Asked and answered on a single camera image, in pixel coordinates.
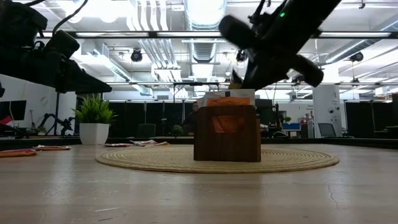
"wooden table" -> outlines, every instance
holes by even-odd
[[[179,174],[99,164],[102,146],[0,159],[0,223],[396,223],[398,151],[274,145],[339,156],[275,174]]]

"orange object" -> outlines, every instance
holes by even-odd
[[[207,99],[207,106],[247,106],[248,97],[221,97]],[[211,118],[216,133],[235,133],[244,127],[244,118],[240,116],[224,115]]]
[[[36,155],[36,151],[33,149],[19,149],[19,150],[8,150],[0,151],[0,158],[2,157],[16,157],[16,156],[32,156]]]

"orange paper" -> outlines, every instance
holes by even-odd
[[[207,99],[207,106],[245,106],[250,105],[250,98],[221,97]],[[244,119],[235,115],[214,116],[211,118],[216,133],[235,133],[244,127]]]

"jute rug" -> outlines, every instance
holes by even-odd
[[[321,152],[262,146],[261,162],[194,161],[193,146],[129,147],[96,156],[100,163],[139,170],[242,174],[316,169],[339,163]]]

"column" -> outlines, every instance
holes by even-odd
[[[324,83],[337,83],[340,81],[338,67],[327,65],[324,67]],[[336,136],[341,137],[341,108],[340,91],[337,85],[320,85],[313,90],[315,137],[320,138],[319,124],[325,127],[324,133],[330,134],[333,129]]]

